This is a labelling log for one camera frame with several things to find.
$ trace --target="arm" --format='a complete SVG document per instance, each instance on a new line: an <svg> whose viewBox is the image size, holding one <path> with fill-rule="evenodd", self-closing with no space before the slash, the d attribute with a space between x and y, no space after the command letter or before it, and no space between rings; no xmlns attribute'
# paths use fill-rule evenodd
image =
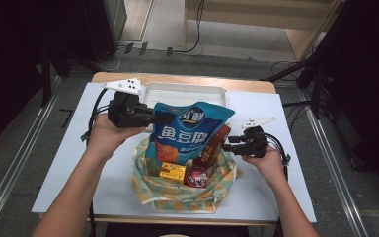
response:
<svg viewBox="0 0 379 237"><path fill-rule="evenodd" d="M82 236L104 165L130 136L144 128L116 128L107 115L96 117L88 147L33 236Z"/></svg>
<svg viewBox="0 0 379 237"><path fill-rule="evenodd" d="M242 159L257 167L272 189L284 236L318 236L284 177L279 152L269 146L264 158L244 156Z"/></svg>

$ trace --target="black panel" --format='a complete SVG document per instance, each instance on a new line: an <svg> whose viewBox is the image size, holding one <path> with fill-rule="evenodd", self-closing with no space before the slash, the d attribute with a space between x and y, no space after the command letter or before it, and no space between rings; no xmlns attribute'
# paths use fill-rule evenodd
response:
<svg viewBox="0 0 379 237"><path fill-rule="evenodd" d="M8 10L0 5L0 134L42 85L32 28L21 27L25 19L8 23Z"/></svg>
<svg viewBox="0 0 379 237"><path fill-rule="evenodd" d="M116 2L123 6L123 0ZM103 0L62 1L46 21L46 35L85 59L102 61L115 52L117 44L108 7ZM118 17L125 24L125 12Z"/></svg>
<svg viewBox="0 0 379 237"><path fill-rule="evenodd" d="M357 162L379 173L379 1L349 2L353 11L323 60L334 78L326 87L345 114L335 119Z"/></svg>

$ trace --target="gray floor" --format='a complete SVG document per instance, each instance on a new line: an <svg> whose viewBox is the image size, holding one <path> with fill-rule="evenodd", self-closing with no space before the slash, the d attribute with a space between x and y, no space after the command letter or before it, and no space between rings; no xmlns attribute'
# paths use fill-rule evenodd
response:
<svg viewBox="0 0 379 237"><path fill-rule="evenodd" d="M143 41L150 49L183 50L185 1L155 0ZM294 61L284 29L202 22L200 45L192 54L252 58L261 61ZM188 21L187 49L196 42L195 21Z"/></svg>
<svg viewBox="0 0 379 237"><path fill-rule="evenodd" d="M165 0L157 0L155 3L165 3ZM154 29L153 23L157 21L156 19L162 20L153 14L151 16L152 25L149 24L145 35L149 41L149 48L165 49L165 46L179 48L181 40L179 38L175 38L174 41L163 40L162 42L160 36L164 35L160 34L160 30ZM270 37L269 34L273 31L276 31L275 38ZM202 34L201 42L204 45L202 56L174 54L166 57L166 52L163 51L147 51L145 55L139 56L137 50L127 55L121 51L118 54L119 61L112 56L102 65L107 68L115 68L116 72L201 75L257 80L270 76L271 68L277 72L288 66L287 63L278 63L273 66L274 61L293 60L292 52L287 50L287 41L280 31L267 29L267 34L263 34L259 39L259 41L265 41L262 45L267 45L262 50L254 49L250 45L252 41L248 38L243 39L242 43L246 50L237 50L237 44L235 46L230 40L222 42L225 47L217 47L219 41L214 37ZM61 109L75 110L85 84L91 81L93 76L90 70L74 61L71 61L71 66L72 73L69 78L62 78L57 99L18 181L10 195L3 201L4 205L0 212L0 236L29 235L38 223L38 216L31 213L31 208L66 130L66 127L62 126L68 118L68 114ZM280 80L275 83L277 93L281 96L283 103L297 102L301 99L299 90L290 81L291 76L287 79L289 80ZM26 104L22 112L1 135L0 183L33 124L39 112L40 103L41 93L39 92ZM293 114L287 119L288 123L291 123ZM345 148L337 128L325 117L321 117L321 123L336 155L341 173L352 193L353 200L362 213L361 217L369 235L379 236L379 176L371 172L361 173L353 170L349 164L348 150ZM292 137L314 203L318 220L315 224L316 229L322 236L354 236L307 116L296 120ZM104 236L104 228L105 224L100 223L98 230L100 236ZM251 227L250 232L251 236L272 236L273 227Z"/></svg>

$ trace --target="metal rail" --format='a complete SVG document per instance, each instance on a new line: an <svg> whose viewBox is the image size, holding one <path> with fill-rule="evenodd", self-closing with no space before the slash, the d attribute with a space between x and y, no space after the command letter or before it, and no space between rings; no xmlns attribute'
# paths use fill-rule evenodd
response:
<svg viewBox="0 0 379 237"><path fill-rule="evenodd" d="M302 100L310 101L309 95L306 90L300 90L300 96ZM349 221L354 236L369 236L359 213L359 209L355 204L353 196L350 193L346 181L341 173L341 169L338 166L337 159L335 158L328 138L325 135L321 122L315 118L311 110L307 111L307 116L315 132L326 165L328 166L329 173L331 174L332 180L334 181L334 186L338 192L343 210Z"/></svg>
<svg viewBox="0 0 379 237"><path fill-rule="evenodd" d="M42 127L44 126L52 108L54 102L57 98L59 89L61 87L61 78L57 76L53 82L53 95L48 101L47 105L41 108L38 112L38 115L33 122L28 134L24 138L23 143L21 144L17 154L14 157L10 167L8 168L4 178L0 183L0 212L5 205L6 200L8 199L11 190L14 188L15 183L18 180L28 158L30 152L32 151L36 140L41 132Z"/></svg>

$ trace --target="yellow package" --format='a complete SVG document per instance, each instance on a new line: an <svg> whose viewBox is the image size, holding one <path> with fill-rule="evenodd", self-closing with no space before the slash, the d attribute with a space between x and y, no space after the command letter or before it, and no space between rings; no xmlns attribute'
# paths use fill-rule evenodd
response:
<svg viewBox="0 0 379 237"><path fill-rule="evenodd" d="M184 182L185 175L186 175L185 166L172 164L169 162L162 162L162 169L159 174L159 177L182 184Z"/></svg>

